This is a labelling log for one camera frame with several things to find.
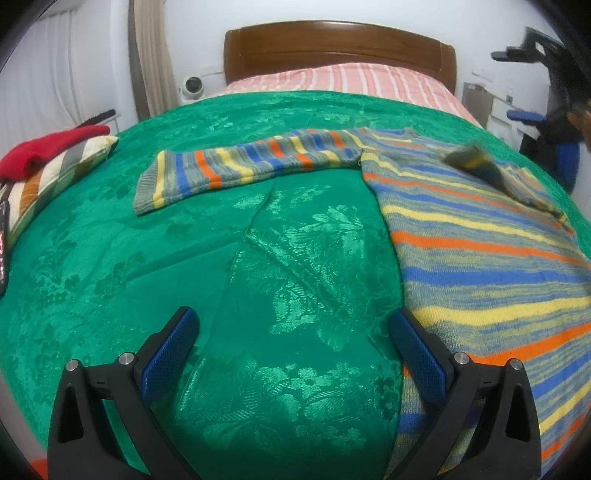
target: red cloth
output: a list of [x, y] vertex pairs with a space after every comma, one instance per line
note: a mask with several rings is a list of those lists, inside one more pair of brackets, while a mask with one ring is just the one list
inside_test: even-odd
[[43, 165], [89, 138], [109, 135], [106, 125], [90, 125], [21, 143], [0, 160], [0, 181], [30, 179]]

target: blue gripper pad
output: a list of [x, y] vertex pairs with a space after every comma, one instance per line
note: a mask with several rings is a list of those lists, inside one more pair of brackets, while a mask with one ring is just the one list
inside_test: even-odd
[[390, 316], [389, 329], [423, 399], [438, 406], [444, 404], [447, 397], [445, 371], [401, 310]]
[[172, 386], [199, 334], [199, 319], [193, 309], [179, 309], [177, 314], [180, 318], [141, 372], [140, 395], [146, 405], [160, 401]]

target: pillow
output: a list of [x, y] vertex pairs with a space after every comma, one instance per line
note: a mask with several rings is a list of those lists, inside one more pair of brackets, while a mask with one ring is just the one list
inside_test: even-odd
[[117, 137], [104, 135], [80, 142], [48, 162], [27, 181], [15, 183], [8, 196], [8, 246], [50, 201], [103, 163]]

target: white wall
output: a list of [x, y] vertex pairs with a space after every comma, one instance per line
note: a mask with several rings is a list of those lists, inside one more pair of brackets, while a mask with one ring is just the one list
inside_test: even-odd
[[128, 10], [129, 0], [58, 0], [29, 29], [0, 72], [0, 158], [111, 108], [120, 130], [138, 122]]
[[584, 143], [581, 143], [580, 149], [579, 173], [571, 198], [582, 214], [591, 220], [591, 154]]
[[[216, 71], [223, 64], [227, 30], [288, 20], [344, 20], [400, 28], [453, 45], [457, 55], [456, 96], [463, 82], [484, 82], [504, 98], [510, 86], [514, 103], [545, 112], [548, 74], [542, 65], [498, 63], [494, 50], [519, 45], [525, 26], [555, 35], [526, 0], [167, 0], [165, 26], [174, 77]], [[493, 82], [472, 75], [472, 66], [489, 70]], [[223, 76], [204, 78], [206, 94], [223, 86]]]
[[120, 129], [138, 122], [129, 70], [129, 0], [87, 0], [74, 15], [73, 76], [84, 119], [110, 108]]

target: green bedspread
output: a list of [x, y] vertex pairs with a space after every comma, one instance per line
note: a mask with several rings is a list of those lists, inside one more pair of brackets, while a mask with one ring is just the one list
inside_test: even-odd
[[16, 245], [0, 301], [0, 367], [39, 440], [68, 359], [113, 361], [184, 304], [200, 316], [199, 340], [156, 411], [205, 480], [381, 478], [402, 383], [384, 320], [402, 304], [402, 287], [359, 172], [280, 177], [143, 217], [132, 210], [138, 177], [163, 148], [361, 126], [478, 141], [528, 166], [591, 253], [591, 230], [558, 185], [446, 113], [330, 92], [228, 95], [176, 109], [123, 132], [111, 159], [52, 202]]

